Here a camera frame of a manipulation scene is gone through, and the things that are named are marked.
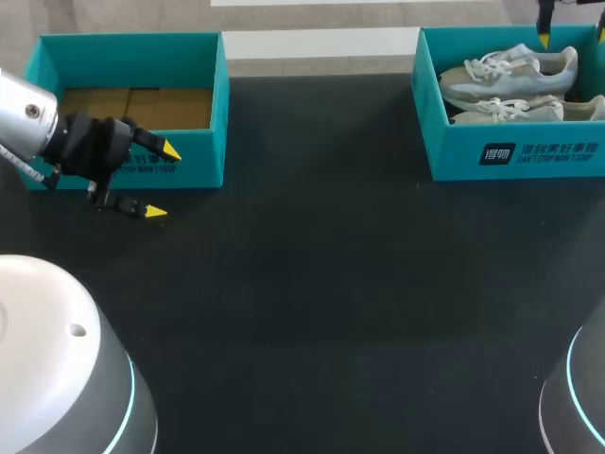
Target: shoelace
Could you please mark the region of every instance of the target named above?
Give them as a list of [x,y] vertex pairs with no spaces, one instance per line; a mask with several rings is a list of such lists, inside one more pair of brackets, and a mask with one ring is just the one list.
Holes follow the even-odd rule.
[[489,101],[479,101],[475,104],[479,112],[492,114],[494,123],[502,123],[513,119],[515,116],[529,116],[526,111],[529,110],[529,104],[523,99],[511,99],[501,101],[495,97]]
[[490,52],[481,60],[465,60],[464,67],[469,76],[475,81],[480,81],[487,76],[495,77],[500,74],[510,74],[510,63],[504,60],[494,60],[492,57],[500,51]]

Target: gray floor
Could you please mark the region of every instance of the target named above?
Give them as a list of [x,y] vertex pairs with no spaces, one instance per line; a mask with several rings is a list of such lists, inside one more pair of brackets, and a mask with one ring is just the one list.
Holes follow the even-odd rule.
[[[558,4],[555,21],[594,23],[601,5]],[[535,22],[531,0],[210,6],[210,0],[0,0],[0,67],[21,73],[41,33],[464,26]],[[230,61],[233,76],[406,72],[413,56]]]

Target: teal shoe box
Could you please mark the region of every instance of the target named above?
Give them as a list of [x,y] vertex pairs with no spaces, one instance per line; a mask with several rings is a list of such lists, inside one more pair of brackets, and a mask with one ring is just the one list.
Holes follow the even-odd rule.
[[[579,53],[576,90],[582,101],[605,95],[605,45],[595,26],[553,26],[548,51]],[[545,52],[535,26],[423,28],[412,91],[435,181],[605,175],[605,122],[450,125],[438,75],[489,52],[523,43]]]
[[[172,144],[182,161],[163,162],[135,145],[112,188],[222,186],[230,86],[220,33],[44,35],[25,79],[54,93],[59,102],[66,89],[211,89],[209,128],[153,131]],[[40,158],[31,165],[44,175],[52,172]],[[22,178],[28,189],[45,189]],[[58,189],[87,185],[80,177],[61,177]]]

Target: cable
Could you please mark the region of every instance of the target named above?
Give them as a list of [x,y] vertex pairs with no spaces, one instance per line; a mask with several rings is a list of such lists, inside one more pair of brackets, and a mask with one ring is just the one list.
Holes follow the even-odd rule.
[[17,156],[12,154],[10,151],[8,151],[6,148],[2,147],[1,145],[0,145],[0,156],[2,156],[4,159],[9,161],[11,164],[13,164],[15,167],[17,167],[23,173],[25,173],[29,178],[32,178],[33,180],[37,181],[38,183],[44,183],[44,180],[46,180],[46,177],[42,173],[40,173],[37,170],[34,170],[31,166],[24,163]]

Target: brown cardboard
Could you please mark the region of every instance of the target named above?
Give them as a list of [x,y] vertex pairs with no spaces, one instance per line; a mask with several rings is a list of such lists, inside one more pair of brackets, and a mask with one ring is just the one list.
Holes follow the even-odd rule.
[[161,130],[205,130],[210,128],[212,90],[160,89],[156,124]]
[[59,112],[72,114],[79,112],[95,118],[112,116],[122,118],[126,114],[130,89],[128,88],[77,88],[67,89]]
[[205,130],[212,113],[210,89],[66,89],[62,114],[127,116],[146,130]]
[[130,90],[129,105],[126,116],[132,118],[137,124],[146,130],[158,130],[156,126],[156,109],[160,90],[156,89],[132,89]]

